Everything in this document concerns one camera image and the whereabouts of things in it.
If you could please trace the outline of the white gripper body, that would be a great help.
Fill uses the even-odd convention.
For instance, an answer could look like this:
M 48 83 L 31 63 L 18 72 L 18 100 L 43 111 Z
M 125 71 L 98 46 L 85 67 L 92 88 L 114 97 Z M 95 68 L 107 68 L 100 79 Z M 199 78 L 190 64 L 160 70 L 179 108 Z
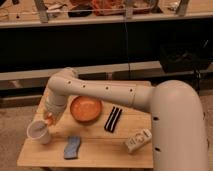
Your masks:
M 67 100 L 55 100 L 48 97 L 45 100 L 44 119 L 52 119 L 57 123 L 67 107 Z

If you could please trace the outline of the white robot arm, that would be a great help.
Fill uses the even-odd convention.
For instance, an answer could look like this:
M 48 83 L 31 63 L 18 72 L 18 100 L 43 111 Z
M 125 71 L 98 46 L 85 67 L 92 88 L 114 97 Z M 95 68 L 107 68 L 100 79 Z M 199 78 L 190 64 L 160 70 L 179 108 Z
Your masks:
M 87 81 L 72 68 L 53 74 L 46 110 L 58 121 L 71 95 L 98 98 L 151 115 L 154 171 L 209 171 L 205 117 L 197 92 L 170 80 L 155 87 Z

